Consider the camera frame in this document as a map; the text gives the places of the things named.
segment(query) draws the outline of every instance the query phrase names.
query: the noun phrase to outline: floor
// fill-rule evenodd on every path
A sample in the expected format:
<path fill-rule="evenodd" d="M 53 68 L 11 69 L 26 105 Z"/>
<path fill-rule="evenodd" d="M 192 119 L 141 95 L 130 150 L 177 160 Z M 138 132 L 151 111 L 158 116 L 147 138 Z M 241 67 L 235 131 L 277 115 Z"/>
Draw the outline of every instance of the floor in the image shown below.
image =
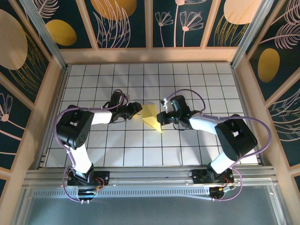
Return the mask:
<path fill-rule="evenodd" d="M 121 89 L 130 100 L 155 104 L 179 89 L 197 91 L 208 114 L 243 114 L 228 63 L 163 63 L 73 65 L 62 97 L 60 111 L 69 105 L 101 107 L 112 91 Z M 190 109 L 203 105 L 191 92 L 181 92 Z M 218 138 L 204 131 L 174 130 L 162 126 L 162 134 L 143 124 L 141 115 L 109 125 L 93 125 L 86 142 L 91 162 L 98 166 L 206 165 L 222 151 Z M 256 156 L 242 164 L 258 164 Z M 66 152 L 51 138 L 41 166 L 71 165 Z"/>

